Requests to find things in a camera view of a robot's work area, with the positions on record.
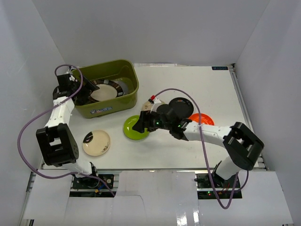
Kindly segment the dark-rimmed beige plate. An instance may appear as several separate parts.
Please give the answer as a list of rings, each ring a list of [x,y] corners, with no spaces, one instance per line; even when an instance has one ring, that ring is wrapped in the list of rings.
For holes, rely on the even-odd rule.
[[[125,94],[122,86],[116,81],[96,79],[92,82],[99,88],[90,95],[90,99],[94,102],[114,99]]]

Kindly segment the grey deer pattern plate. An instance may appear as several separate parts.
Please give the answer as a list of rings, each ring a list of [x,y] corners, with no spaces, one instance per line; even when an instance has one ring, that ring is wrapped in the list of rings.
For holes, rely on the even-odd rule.
[[[129,86],[125,82],[123,82],[123,81],[116,81],[116,83],[118,83],[121,86],[121,88],[123,90],[123,95],[129,94]]]

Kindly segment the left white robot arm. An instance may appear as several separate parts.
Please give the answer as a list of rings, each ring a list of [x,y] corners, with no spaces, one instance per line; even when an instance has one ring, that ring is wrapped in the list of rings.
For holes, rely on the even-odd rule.
[[[67,73],[58,75],[59,85],[52,97],[54,109],[45,127],[36,131],[36,138],[45,164],[63,167],[70,172],[84,174],[83,182],[90,188],[99,184],[97,169],[93,163],[79,156],[79,147],[69,128],[70,117],[75,102],[80,104],[88,100],[98,87],[83,77],[83,84]]]

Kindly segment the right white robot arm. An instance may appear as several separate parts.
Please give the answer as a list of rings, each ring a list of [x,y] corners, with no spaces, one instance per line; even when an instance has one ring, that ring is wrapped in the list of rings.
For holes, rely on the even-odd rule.
[[[142,110],[133,130],[139,133],[168,130],[178,140],[202,141],[223,147],[228,157],[220,161],[209,174],[213,184],[222,188],[230,178],[241,170],[252,170],[258,160],[264,143],[243,123],[230,127],[198,124],[189,119],[193,107],[176,107],[160,104],[149,110]]]

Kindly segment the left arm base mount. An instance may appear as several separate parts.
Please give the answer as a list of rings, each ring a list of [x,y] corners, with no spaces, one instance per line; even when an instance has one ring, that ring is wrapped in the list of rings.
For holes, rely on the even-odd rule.
[[[113,174],[99,174],[101,181],[93,178],[73,178],[70,197],[77,198],[113,198],[114,188]]]

